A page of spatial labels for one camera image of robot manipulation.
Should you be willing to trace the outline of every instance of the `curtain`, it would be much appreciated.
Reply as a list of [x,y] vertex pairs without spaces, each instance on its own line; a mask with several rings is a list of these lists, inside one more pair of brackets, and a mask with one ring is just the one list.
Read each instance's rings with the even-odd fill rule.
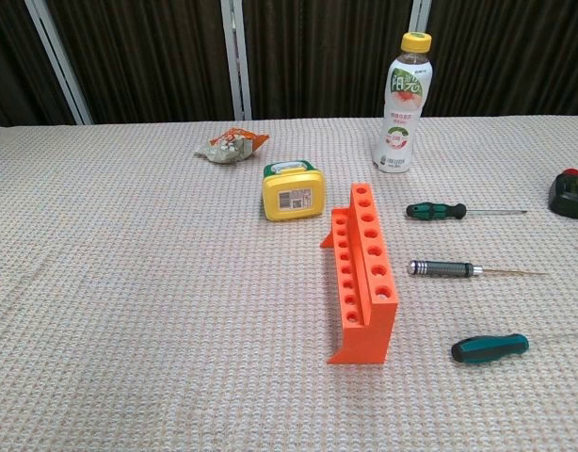
[[48,0],[96,123],[234,118],[218,0]]
[[411,1],[244,0],[254,119],[383,115]]
[[433,0],[427,116],[578,115],[578,0]]
[[24,0],[0,0],[0,126],[74,123]]

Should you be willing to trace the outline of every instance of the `screwdriver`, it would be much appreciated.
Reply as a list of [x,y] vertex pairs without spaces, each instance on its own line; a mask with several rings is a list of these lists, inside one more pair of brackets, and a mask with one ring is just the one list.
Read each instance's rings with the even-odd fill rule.
[[457,342],[450,350],[459,363],[479,364],[502,358],[511,353],[522,354],[529,349],[527,338],[522,334],[508,336],[475,336]]
[[462,219],[467,212],[486,215],[519,215],[527,213],[527,210],[467,210],[465,204],[448,205],[434,202],[419,202],[406,208],[406,215],[418,219],[445,219],[450,217]]
[[538,273],[536,271],[494,270],[483,268],[482,266],[474,266],[470,263],[434,261],[410,261],[407,271],[409,275],[460,276],[463,278],[471,278],[484,273],[518,276],[546,275],[546,273]]

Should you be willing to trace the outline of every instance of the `green screwdriver handle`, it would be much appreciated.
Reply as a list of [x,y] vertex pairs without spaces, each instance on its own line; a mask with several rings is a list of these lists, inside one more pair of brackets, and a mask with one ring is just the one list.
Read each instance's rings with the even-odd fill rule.
[[419,202],[406,208],[406,215],[418,219],[444,219],[454,217],[461,219],[467,213],[465,204],[448,205],[433,202]]
[[475,336],[452,346],[452,357],[459,363],[479,364],[499,360],[511,353],[522,354],[530,347],[523,334]]

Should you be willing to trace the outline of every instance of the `screwdriver holder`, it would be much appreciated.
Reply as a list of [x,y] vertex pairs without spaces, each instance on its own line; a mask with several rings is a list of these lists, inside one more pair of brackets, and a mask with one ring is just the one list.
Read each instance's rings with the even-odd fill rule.
[[353,184],[349,206],[332,210],[320,247],[334,250],[344,334],[328,363],[384,363],[398,294],[368,184]]

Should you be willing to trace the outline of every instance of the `yellow bottle cap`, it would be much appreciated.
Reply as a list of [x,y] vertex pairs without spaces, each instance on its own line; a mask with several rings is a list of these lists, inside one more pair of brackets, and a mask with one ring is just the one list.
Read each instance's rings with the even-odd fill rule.
[[413,31],[405,33],[402,37],[402,50],[404,52],[413,52],[415,54],[424,54],[429,52],[431,47],[431,35]]

